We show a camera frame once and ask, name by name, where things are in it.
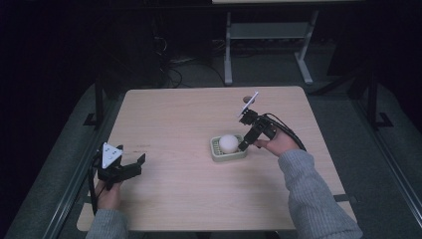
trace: black cable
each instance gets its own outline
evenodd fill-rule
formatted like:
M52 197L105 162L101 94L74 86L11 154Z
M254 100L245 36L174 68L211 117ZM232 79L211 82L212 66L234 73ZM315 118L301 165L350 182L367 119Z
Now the black cable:
M275 121L268 116L272 116L276 118L278 121ZM278 127L281 131L283 131L285 134L287 134L289 137L292 138L292 140L298 145L298 147L304 151L307 149L305 148L304 144L302 143L301 139L295 134L293 130L291 130L283 121L281 121L279 118L274 116L273 114L263 114L260 118L268 120L273 125Z
M161 72L161 79L164 78L165 83L167 83L167 80L171 81L171 77L168 76L168 74L162 68L160 68L159 71Z
M225 83L224 83L224 79L223 79L223 77L221 76L221 74L217 71L217 69L215 69L214 67L211 67L210 65L208 65L208 64L205 64L205 63L200 63L200 62L189 62L189 63L182 63L182 64L180 64L180 65L177 65L177 66L175 66L175 67L181 67L181 66L194 66L194 65L198 65L198 66L205 66L205 67L207 67L207 68L209 68L209 69L211 69L212 71L214 71L216 74L217 74L217 76L218 76L218 78L220 79L220 81L223 83L223 86L225 86Z
M93 206L93 213L94 215L97 214L98 210L98 199L96 196L96 188L94 186L94 173L93 168L96 164L97 158L93 158L93 161L90 164L90 168L88 169L88 185L90 187L90 195L91 195L91 205Z
M183 75L179 72L179 71L177 71L177 70L174 70L174 69L172 69L172 68L169 68L168 69L169 71L173 71L173 72L175 72L177 75L179 75L179 81L177 82L177 84L176 85L173 85L173 89L176 89L176 88L178 88L181 84L182 84L182 81L183 81Z
M100 195L103 193L103 191L105 190L106 185L107 185L108 183L109 183L109 180L105 183L105 186L102 188L102 190L100 191L99 195L97 195L97 199L99 199L99 198L100 198Z

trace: hand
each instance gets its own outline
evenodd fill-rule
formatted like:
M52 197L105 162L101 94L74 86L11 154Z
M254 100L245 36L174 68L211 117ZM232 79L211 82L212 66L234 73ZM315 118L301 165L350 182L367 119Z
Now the hand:
M114 209L120 207L120 187L122 182L115 183L112 188L106 190L106 183L102 180L96 186L96 196L98 197L99 209Z
M257 147L266 148L273 155L280 157L285 151L290 149L299 149L299 146L294 140L281 129L276 129L276 135L271 140L257 139L254 142Z

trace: white ball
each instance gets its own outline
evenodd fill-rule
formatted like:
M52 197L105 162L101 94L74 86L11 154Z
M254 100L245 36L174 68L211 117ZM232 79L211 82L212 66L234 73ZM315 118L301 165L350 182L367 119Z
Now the white ball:
M226 134L220 137L218 145L224 153L233 153L237 150L239 141L235 135Z

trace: gray sleeve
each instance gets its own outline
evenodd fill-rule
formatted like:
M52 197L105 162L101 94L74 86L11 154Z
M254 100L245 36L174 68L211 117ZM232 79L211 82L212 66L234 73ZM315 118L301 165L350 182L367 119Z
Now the gray sleeve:
M279 158L290 191L289 210L299 238L361 238L357 224L335 202L315 170L314 158L299 149Z
M127 220L125 216L117 210L100 209L94 218L88 239L95 238L127 238Z

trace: table top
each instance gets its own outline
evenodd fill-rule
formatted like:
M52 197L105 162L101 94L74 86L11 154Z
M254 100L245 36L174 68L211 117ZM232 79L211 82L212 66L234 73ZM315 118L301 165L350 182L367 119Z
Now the table top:
M250 109L272 113L295 131L333 195L344 194L304 91L299 87L129 91L108 143L123 144L122 165L146 153L142 175L124 182L121 211L130 230L218 231L294 229L289 191L277 158L249 146L245 158L215 162L210 139L244 135L237 115L243 97L259 92ZM354 218L350 204L339 205ZM78 228L93 221L86 204Z

